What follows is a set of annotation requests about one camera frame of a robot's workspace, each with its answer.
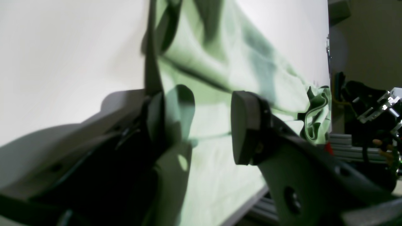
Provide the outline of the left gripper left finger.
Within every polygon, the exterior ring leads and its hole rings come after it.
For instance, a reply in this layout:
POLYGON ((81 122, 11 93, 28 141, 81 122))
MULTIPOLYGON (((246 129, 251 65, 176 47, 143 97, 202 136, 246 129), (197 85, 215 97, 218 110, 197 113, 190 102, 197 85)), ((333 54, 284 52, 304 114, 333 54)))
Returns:
POLYGON ((78 124, 1 147, 1 217, 23 226, 178 226, 191 91, 119 91, 78 124))

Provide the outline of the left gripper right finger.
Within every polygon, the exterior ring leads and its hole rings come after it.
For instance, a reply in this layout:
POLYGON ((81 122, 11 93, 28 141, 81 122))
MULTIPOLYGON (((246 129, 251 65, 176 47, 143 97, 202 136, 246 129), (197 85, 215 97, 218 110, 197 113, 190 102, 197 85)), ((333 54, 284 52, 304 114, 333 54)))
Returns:
POLYGON ((234 161, 261 171, 282 226, 400 226, 401 198, 297 135, 268 102, 231 97, 234 161))

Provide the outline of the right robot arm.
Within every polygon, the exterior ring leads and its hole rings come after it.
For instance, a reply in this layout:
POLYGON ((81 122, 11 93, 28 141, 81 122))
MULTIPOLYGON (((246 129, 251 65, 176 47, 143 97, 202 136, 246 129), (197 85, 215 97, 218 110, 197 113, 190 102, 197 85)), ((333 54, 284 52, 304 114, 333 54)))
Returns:
POLYGON ((347 81, 344 73, 331 78, 333 100, 351 108, 356 123, 352 136, 361 140, 363 162, 358 171, 386 190, 393 191, 401 177, 401 88, 374 89, 358 81, 347 81), (385 166, 374 166, 369 147, 377 147, 386 157, 385 166))

